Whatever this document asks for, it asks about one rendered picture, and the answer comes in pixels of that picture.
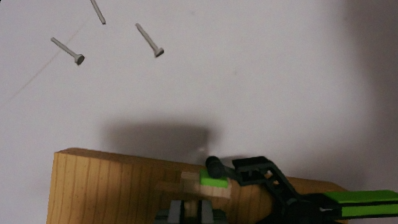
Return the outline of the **tan wooden board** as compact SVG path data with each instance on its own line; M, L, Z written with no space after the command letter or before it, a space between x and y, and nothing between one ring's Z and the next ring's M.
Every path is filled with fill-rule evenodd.
M207 170L78 147L54 152L46 224L153 224L158 181L180 183L179 192L231 196L229 224L257 224L274 214L276 199L263 183L240 187L227 178L227 188L200 185L200 169ZM333 182L285 177L300 194L348 191Z

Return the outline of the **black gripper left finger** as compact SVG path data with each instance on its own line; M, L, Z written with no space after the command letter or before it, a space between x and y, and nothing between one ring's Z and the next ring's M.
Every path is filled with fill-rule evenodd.
M172 200L170 209L159 210L153 224L184 224L184 200Z

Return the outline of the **black spring clamp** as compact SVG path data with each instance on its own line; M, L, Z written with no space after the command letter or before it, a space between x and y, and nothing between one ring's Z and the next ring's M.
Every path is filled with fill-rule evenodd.
M264 156L235 159L232 164L235 169L223 165L217 156L209 156L205 161L207 170L200 169L200 185L227 188L227 178L237 181L240 187L263 183L276 199L275 215L257 224L343 224L333 220L398 217L398 193L391 190L300 194L276 164ZM267 179L264 175L268 171L273 175ZM274 188L276 180L280 184Z

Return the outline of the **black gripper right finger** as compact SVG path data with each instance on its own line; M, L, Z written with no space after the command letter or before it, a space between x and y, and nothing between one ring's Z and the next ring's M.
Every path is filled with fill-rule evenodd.
M199 200L198 224L225 224L225 223L228 224L226 213L224 211L222 211L221 209L212 209L211 201Z

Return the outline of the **grey metal nail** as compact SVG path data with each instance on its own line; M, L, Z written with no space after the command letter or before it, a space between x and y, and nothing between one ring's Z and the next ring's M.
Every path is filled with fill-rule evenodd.
M51 41L54 42L56 45L58 45L60 48L62 48L64 51L66 51L69 55L71 55L74 59L74 62L76 64L81 64L84 60L84 56L82 54L76 54L69 48L67 48L65 45L63 45L61 42L59 42L57 39L54 37L51 38Z
M144 36L144 38L148 41L148 43L152 46L152 48L155 50L154 55L156 57L161 56L165 50L163 48L157 47L157 45L153 42L153 40L149 37L149 35L145 32L145 30L140 26L139 23L136 23L135 26L140 31L140 33Z
M95 9L95 11L96 11L98 17L99 17L101 23L102 23L102 24L105 24L106 21L105 21L103 15L102 15L102 13L101 13L101 11L100 11L100 9L99 9L97 3L96 3L96 1L95 1L95 0L90 0L90 1L91 1L92 5L93 5L93 7L94 7L94 9Z

